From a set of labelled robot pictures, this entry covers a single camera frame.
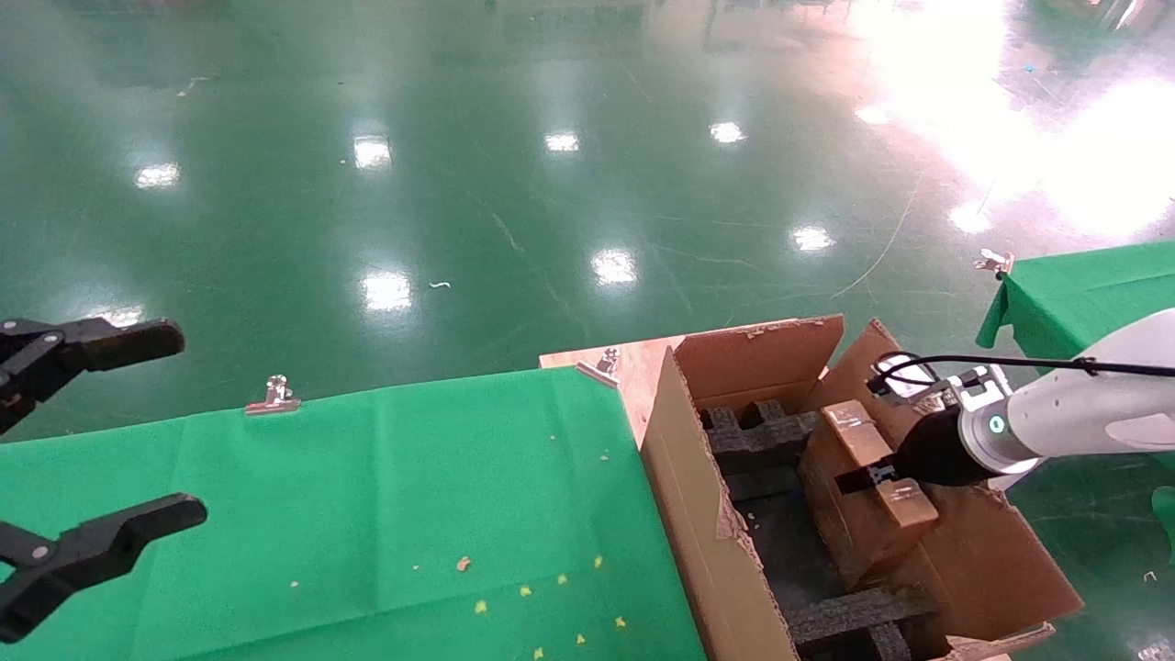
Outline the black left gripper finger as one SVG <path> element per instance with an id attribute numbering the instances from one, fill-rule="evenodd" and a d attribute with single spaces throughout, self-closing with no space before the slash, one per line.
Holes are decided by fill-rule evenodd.
<path id="1" fill-rule="evenodd" d="M 55 540 L 1 524 L 1 639 L 20 643 L 78 591 L 130 573 L 148 544 L 201 526 L 201 499 L 172 494 L 80 522 Z"/>
<path id="2" fill-rule="evenodd" d="M 85 372 L 115 371 L 184 351 L 184 332 L 172 319 L 118 328 L 105 318 L 51 325 L 4 319 L 1 328 L 1 432 L 9 432 Z"/>

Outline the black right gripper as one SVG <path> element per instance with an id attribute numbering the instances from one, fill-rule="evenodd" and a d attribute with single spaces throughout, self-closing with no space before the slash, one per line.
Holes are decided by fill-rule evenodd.
<path id="1" fill-rule="evenodd" d="M 881 484 L 914 478 L 945 487 L 966 487 L 996 477 L 967 451 L 958 430 L 960 410 L 945 409 L 924 414 L 909 429 L 892 459 L 880 459 L 848 470 L 835 478 L 841 494 L 865 492 Z"/>

